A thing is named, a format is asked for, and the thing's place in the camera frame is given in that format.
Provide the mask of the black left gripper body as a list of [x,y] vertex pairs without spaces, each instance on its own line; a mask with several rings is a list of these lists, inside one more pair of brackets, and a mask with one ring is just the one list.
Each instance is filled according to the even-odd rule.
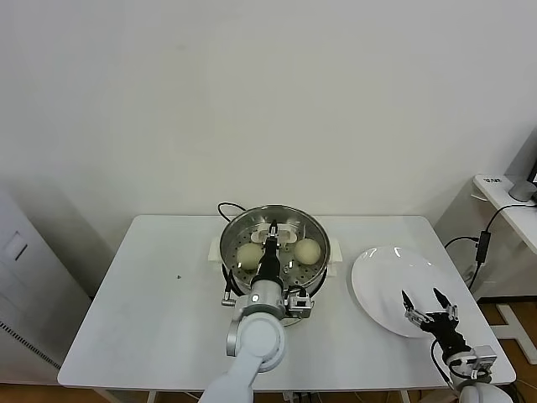
[[254,280],[279,280],[280,262],[275,251],[265,250],[264,255],[259,260],[258,273]]

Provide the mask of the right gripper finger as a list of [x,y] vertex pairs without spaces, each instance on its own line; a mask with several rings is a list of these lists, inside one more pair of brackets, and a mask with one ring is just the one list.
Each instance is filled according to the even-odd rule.
[[414,304],[412,303],[406,292],[404,290],[401,290],[401,294],[405,309],[404,316],[417,327],[421,327],[422,324],[427,323],[428,317],[424,313],[414,308]]
[[450,321],[456,321],[457,320],[457,305],[451,304],[447,296],[444,295],[437,288],[435,288],[435,297],[438,300],[438,302],[441,304],[445,313],[447,314],[448,319]]

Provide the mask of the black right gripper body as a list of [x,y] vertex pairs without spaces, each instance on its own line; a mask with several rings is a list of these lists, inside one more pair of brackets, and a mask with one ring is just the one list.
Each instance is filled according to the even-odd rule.
[[451,357],[467,350],[465,338],[456,330],[459,321],[447,313],[428,313],[428,322],[422,323],[422,330],[431,333],[441,346],[442,356]]

